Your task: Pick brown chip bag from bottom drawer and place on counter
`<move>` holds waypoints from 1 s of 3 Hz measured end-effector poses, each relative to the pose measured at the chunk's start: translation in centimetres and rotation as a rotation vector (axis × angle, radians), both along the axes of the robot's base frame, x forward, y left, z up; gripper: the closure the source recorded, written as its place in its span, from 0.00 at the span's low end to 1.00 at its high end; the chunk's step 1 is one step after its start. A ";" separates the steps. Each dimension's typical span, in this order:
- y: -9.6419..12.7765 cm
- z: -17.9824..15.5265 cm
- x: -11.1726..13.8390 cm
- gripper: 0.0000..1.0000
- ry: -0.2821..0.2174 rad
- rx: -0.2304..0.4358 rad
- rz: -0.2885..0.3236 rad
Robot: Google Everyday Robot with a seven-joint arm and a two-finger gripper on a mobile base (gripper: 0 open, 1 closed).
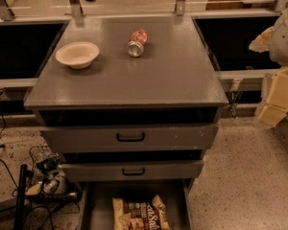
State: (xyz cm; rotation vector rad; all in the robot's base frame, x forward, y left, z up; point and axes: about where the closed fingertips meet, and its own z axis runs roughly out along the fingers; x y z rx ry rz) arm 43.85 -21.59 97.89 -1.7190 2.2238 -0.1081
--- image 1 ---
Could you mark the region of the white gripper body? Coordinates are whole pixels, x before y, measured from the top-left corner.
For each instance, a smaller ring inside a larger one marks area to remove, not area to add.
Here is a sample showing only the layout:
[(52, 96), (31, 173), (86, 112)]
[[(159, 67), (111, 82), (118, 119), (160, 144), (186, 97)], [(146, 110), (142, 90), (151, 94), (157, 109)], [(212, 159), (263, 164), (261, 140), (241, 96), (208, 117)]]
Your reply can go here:
[(273, 76), (266, 101), (269, 105), (288, 110), (288, 67), (282, 67)]

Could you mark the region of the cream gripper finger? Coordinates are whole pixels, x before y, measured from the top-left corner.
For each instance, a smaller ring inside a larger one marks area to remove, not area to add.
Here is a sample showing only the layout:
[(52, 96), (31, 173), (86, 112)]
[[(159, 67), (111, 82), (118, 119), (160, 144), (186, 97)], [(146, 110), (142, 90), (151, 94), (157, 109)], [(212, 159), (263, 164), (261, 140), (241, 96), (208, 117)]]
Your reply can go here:
[(275, 127), (286, 116), (286, 114), (287, 112), (285, 109), (263, 104), (258, 107), (257, 119), (259, 123), (265, 126)]

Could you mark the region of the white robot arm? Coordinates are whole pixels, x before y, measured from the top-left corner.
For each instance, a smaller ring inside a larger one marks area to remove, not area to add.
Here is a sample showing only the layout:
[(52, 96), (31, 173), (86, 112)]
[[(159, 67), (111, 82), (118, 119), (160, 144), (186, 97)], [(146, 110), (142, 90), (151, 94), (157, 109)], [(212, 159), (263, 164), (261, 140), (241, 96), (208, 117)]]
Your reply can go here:
[(288, 113), (288, 8), (249, 45), (251, 51), (268, 52), (271, 61), (280, 65), (273, 75), (262, 82), (261, 98), (255, 120), (265, 128), (275, 127)]

